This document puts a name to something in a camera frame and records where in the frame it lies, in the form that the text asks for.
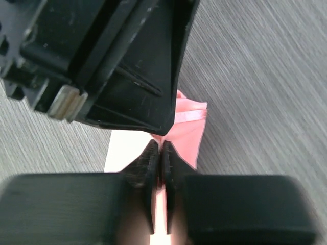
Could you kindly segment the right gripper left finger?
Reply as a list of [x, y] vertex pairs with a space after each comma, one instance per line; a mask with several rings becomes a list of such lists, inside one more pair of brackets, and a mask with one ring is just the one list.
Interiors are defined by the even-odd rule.
[[1, 244], [149, 244], [158, 144], [117, 173], [24, 174], [1, 192]]

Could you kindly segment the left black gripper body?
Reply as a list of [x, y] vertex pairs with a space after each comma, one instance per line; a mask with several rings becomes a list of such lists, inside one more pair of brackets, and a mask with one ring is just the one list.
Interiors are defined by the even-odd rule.
[[1, 1], [1, 81], [6, 96], [73, 121], [107, 51], [122, 55], [156, 1]]

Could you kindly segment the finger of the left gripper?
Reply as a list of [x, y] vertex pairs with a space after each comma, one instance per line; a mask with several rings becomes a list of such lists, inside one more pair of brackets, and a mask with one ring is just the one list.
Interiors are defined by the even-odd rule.
[[85, 122], [164, 135], [198, 1], [137, 1], [86, 86]]

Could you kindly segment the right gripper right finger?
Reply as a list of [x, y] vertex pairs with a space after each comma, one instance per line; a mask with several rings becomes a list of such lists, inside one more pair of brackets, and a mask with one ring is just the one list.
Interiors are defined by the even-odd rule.
[[162, 148], [172, 244], [314, 244], [318, 226], [303, 189], [283, 175], [208, 175], [170, 142]]

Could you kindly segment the pink satin napkin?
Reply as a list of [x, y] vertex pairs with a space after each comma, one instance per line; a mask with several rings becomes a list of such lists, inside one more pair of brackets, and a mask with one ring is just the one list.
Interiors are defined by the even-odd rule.
[[207, 103], [178, 92], [166, 135], [112, 131], [104, 170], [120, 182], [112, 188], [111, 244], [190, 244], [187, 186], [197, 178], [206, 117]]

